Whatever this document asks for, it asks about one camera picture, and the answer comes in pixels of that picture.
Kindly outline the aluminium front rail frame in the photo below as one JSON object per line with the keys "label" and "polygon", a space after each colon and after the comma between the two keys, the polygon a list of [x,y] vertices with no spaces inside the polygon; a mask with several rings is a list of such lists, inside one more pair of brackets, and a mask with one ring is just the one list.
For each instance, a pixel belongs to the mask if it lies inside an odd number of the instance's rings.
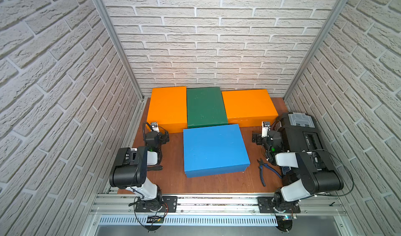
{"label": "aluminium front rail frame", "polygon": [[100,226],[259,226],[276,227],[300,217],[332,217],[342,236],[356,230],[342,203],[335,197],[311,197],[278,209],[271,193],[168,194],[165,205],[147,208],[133,195],[98,194],[81,231],[93,236]]}

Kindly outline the green shoebox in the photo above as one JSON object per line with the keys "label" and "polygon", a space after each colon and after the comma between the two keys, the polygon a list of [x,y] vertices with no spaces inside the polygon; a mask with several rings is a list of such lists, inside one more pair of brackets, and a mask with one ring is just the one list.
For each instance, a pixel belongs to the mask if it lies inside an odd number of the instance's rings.
{"label": "green shoebox", "polygon": [[187,89],[188,128],[228,125],[219,87]]}

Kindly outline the black grey toolbox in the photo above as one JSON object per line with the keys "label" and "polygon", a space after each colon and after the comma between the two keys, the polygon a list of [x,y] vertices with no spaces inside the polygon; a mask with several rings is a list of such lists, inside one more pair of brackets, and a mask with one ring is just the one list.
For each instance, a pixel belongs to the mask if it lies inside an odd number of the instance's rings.
{"label": "black grey toolbox", "polygon": [[276,164],[299,168],[302,163],[322,163],[325,145],[315,119],[304,113],[284,113],[278,118],[277,131],[282,138],[282,152],[275,156]]}

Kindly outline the blue shoebox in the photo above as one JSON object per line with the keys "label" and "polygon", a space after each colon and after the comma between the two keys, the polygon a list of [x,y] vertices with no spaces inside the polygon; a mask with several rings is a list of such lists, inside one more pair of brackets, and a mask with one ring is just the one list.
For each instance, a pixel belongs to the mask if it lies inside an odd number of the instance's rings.
{"label": "blue shoebox", "polygon": [[238,124],[185,129],[183,151],[188,178],[243,172],[250,166]]}

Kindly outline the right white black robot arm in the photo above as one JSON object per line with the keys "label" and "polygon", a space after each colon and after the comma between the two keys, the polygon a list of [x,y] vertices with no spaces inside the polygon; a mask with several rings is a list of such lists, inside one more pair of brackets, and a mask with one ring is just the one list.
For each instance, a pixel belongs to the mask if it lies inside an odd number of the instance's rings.
{"label": "right white black robot arm", "polygon": [[283,186],[270,202],[273,210],[294,211],[302,199],[343,189],[344,181],[315,130],[283,128],[265,135],[253,132],[252,142],[263,148],[265,159],[258,160],[261,170],[281,168],[276,174]]}

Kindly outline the black handled screwdriver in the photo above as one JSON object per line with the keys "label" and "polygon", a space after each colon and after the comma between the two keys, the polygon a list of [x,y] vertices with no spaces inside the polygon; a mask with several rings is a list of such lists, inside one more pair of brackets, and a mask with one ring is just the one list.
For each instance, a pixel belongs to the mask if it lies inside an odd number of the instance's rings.
{"label": "black handled screwdriver", "polygon": [[162,169],[163,169],[163,166],[161,166],[161,165],[147,167],[147,171],[161,171]]}

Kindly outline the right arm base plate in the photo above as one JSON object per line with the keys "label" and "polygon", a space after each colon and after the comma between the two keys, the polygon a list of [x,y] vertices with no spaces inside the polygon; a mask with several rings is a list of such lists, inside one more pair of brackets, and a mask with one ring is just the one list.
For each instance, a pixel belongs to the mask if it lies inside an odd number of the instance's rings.
{"label": "right arm base plate", "polygon": [[257,201],[261,214],[301,213],[300,206],[297,202],[286,202],[273,196],[259,196],[257,197]]}

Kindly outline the right corner aluminium profile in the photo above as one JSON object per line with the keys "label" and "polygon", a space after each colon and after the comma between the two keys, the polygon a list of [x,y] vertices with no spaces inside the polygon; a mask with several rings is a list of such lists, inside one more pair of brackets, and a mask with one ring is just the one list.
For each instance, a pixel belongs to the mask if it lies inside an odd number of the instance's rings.
{"label": "right corner aluminium profile", "polygon": [[303,72],[307,68],[308,64],[313,59],[315,53],[322,45],[323,41],[325,40],[326,36],[329,34],[330,30],[334,26],[334,23],[337,21],[340,13],[346,6],[349,0],[337,0],[333,9],[331,10],[330,14],[328,15],[325,23],[323,24],[322,28],[320,29],[319,33],[317,34],[316,38],[311,44],[310,49],[308,50],[306,56],[303,58],[299,68],[295,72],[293,79],[291,80],[289,87],[287,88],[283,100],[287,101],[290,98],[292,91],[294,90],[297,82],[299,81],[300,77],[302,76]]}

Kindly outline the left corner aluminium profile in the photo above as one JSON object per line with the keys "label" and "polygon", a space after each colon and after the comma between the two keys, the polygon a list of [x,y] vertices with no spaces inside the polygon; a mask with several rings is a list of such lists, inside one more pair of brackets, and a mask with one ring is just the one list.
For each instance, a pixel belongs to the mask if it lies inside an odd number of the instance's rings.
{"label": "left corner aluminium profile", "polygon": [[117,55],[119,56],[119,58],[122,62],[122,65],[123,65],[125,71],[127,72],[131,83],[133,84],[136,94],[138,95],[140,100],[144,100],[144,95],[141,91],[141,88],[140,88],[136,78],[135,78],[135,75],[133,73],[131,65],[128,61],[127,55],[122,46],[122,42],[120,41],[117,31],[112,23],[112,19],[107,11],[107,7],[106,7],[105,3],[103,2],[103,0],[93,0],[93,2],[99,13],[100,18],[103,21],[105,29],[110,36],[110,40],[112,41],[112,43],[116,49]]}

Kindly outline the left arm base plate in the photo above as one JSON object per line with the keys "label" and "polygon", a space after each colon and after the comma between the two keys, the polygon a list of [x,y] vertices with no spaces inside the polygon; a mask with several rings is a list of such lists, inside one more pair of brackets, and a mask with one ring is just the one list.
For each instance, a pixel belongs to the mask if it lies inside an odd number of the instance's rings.
{"label": "left arm base plate", "polygon": [[175,213],[177,204],[177,196],[163,195],[162,198],[137,201],[134,211],[136,213],[157,213],[158,215],[164,214],[166,211],[168,211],[168,213]]}

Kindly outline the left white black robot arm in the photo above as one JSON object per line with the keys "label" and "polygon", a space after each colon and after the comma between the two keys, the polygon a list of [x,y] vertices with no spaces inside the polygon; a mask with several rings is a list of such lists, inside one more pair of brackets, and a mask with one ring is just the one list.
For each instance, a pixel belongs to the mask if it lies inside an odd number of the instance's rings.
{"label": "left white black robot arm", "polygon": [[145,146],[119,148],[109,183],[112,187],[128,190],[138,197],[138,203],[152,211],[168,208],[158,185],[152,183],[148,171],[162,170],[161,146],[169,142],[169,133],[152,131],[145,134]]}

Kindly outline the orange shoebox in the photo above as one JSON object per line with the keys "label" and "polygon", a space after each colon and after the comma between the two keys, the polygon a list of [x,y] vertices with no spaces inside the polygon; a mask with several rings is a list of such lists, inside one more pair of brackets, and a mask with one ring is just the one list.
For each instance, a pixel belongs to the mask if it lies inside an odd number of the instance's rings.
{"label": "orange shoebox", "polygon": [[156,122],[169,133],[181,133],[188,128],[187,88],[154,88],[151,93],[147,122]]}
{"label": "orange shoebox", "polygon": [[222,97],[229,124],[254,127],[264,121],[273,123],[278,117],[266,89],[223,91]]}

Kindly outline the corner aluminium profile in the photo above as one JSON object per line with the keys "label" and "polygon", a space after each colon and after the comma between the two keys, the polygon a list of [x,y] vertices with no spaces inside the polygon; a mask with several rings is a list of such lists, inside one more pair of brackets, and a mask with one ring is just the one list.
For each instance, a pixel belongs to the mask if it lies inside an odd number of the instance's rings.
{"label": "corner aluminium profile", "polygon": [[122,65],[123,65],[125,71],[127,72],[131,83],[133,84],[136,94],[138,95],[140,100],[144,100],[144,95],[141,91],[141,88],[140,88],[136,78],[135,78],[135,75],[133,73],[131,65],[128,61],[127,55],[122,46],[122,42],[120,41],[117,31],[112,23],[112,19],[107,11],[107,7],[106,7],[105,3],[103,2],[103,0],[93,0],[93,2],[99,13],[100,18],[103,21],[105,29],[110,36],[110,40],[112,41],[112,43],[116,49],[117,55],[119,56],[119,58],[122,62]]}
{"label": "corner aluminium profile", "polygon": [[306,56],[303,58],[299,68],[295,72],[293,79],[291,80],[289,87],[287,88],[283,100],[287,101],[290,98],[292,91],[294,90],[297,82],[299,81],[300,77],[302,76],[303,72],[307,68],[308,64],[313,59],[315,53],[322,45],[323,41],[325,40],[326,36],[329,34],[330,30],[334,26],[334,23],[337,21],[340,13],[346,6],[349,0],[337,0],[333,9],[331,10],[330,14],[328,15],[325,23],[323,24],[322,28],[320,29],[319,33],[317,34],[316,38],[311,44],[310,49],[308,50]]}

